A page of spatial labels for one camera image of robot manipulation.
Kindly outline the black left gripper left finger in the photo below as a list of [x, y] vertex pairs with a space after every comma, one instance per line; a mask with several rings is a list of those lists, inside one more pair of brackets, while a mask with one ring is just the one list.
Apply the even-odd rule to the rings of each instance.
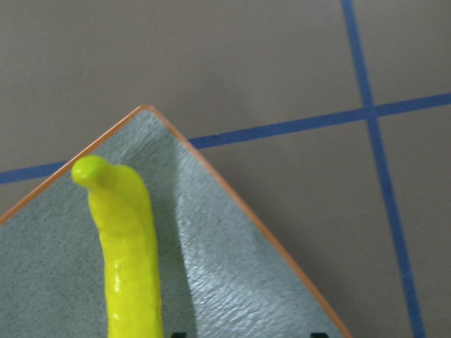
[[187, 338], [187, 333], [186, 332], [174, 332], [171, 335], [171, 338]]

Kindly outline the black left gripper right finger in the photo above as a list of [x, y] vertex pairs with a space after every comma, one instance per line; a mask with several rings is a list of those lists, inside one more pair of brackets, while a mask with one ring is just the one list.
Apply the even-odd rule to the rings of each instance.
[[325, 332], [312, 332], [309, 338], [329, 338], [329, 336]]

